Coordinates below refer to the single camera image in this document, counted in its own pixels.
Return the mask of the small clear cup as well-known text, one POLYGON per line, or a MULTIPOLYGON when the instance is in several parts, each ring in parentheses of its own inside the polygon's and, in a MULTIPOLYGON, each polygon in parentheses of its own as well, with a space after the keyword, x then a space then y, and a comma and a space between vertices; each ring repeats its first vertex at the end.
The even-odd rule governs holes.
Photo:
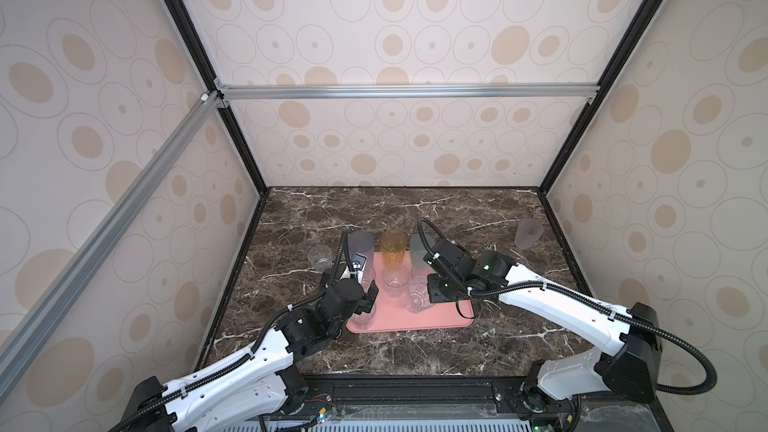
POLYGON ((332 267, 334 253, 326 245, 316 245, 309 250, 307 258, 312 269, 323 273, 332 267))

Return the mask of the yellow transparent tumbler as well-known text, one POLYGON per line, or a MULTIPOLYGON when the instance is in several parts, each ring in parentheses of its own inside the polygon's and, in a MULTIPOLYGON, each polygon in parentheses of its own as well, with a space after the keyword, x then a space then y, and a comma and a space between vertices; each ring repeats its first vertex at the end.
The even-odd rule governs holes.
POLYGON ((409 241, 410 238, 405 231, 400 229, 384 231, 379 241, 383 264, 385 266, 402 264, 409 241))

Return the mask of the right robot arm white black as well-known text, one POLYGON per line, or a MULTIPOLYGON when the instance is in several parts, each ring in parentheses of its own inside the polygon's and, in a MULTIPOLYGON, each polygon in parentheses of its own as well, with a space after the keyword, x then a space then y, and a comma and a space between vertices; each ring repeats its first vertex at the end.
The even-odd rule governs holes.
POLYGON ((648 404, 658 393, 680 396, 711 391, 718 379, 709 358, 695 346, 658 326, 655 311, 642 303, 626 309, 599 301, 531 271, 495 251, 473 259, 460 248, 428 252, 432 269, 428 290, 438 299, 497 299, 532 312, 591 344, 591 349, 559 360, 545 360, 531 369, 524 388, 533 398, 564 400, 574 395, 610 391, 648 404), (672 344, 704 369, 701 383, 673 386, 659 381, 662 348, 672 344))

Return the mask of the clear faceted glass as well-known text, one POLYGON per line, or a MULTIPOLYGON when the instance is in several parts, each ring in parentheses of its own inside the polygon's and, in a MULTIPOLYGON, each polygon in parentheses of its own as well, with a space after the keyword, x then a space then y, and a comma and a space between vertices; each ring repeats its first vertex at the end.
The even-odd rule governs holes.
POLYGON ((370 286, 375 281, 376 271, 372 263, 367 263, 360 273, 360 284, 365 292, 368 292, 370 286))
POLYGON ((382 271, 385 292, 393 298, 401 297, 408 289, 410 270, 402 263, 387 265, 382 271))

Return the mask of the clear faceted glass front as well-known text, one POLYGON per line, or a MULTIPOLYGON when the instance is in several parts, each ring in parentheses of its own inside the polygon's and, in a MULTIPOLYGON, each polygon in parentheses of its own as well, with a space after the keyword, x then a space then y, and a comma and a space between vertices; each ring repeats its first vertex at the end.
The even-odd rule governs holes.
POLYGON ((382 271, 385 292, 393 298, 401 297, 408 289, 410 270, 402 263, 387 265, 382 271))

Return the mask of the green frosted tumbler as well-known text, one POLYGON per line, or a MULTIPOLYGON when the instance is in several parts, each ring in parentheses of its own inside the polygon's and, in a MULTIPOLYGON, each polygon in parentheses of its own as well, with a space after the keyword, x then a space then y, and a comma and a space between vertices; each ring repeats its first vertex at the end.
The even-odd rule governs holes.
POLYGON ((428 267, 428 264, 424 260, 424 257, 426 256, 427 251, 418 234, 414 234, 410 238, 409 254, 410 254, 411 265, 413 268, 419 269, 419 268, 428 267))

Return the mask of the grey frosted tumbler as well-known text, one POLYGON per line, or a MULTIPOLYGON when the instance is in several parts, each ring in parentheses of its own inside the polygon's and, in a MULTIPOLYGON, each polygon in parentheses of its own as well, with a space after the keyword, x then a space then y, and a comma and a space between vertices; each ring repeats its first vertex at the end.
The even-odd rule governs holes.
POLYGON ((358 254, 371 260, 374 256, 375 237, 371 232, 356 230, 348 235, 347 246, 351 257, 358 254))

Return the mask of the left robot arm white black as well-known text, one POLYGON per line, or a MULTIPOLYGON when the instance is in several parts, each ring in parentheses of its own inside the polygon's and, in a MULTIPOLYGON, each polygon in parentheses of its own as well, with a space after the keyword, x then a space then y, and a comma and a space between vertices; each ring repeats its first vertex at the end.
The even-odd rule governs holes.
POLYGON ((349 319, 370 312, 376 284, 340 279, 276 312, 244 348, 187 376, 134 390, 117 431, 221 431, 252 417, 301 408, 308 386, 296 363, 338 339, 349 319))

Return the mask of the pink plastic tray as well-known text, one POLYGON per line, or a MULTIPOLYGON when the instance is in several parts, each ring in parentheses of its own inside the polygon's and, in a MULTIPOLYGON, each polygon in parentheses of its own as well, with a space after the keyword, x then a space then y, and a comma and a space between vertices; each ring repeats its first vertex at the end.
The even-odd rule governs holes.
POLYGON ((380 252, 374 253, 373 269, 376 272, 375 283, 379 293, 372 309, 372 316, 361 325, 355 322, 355 319, 361 320, 363 316, 355 314, 346 325, 350 332, 365 334, 463 328, 473 323, 473 320, 469 319, 473 313, 472 306, 466 300, 459 302, 460 310, 465 317, 457 312, 455 302, 436 304, 418 313, 408 311, 405 305, 405 294, 395 298, 384 289, 384 282, 381 279, 384 263, 380 252))

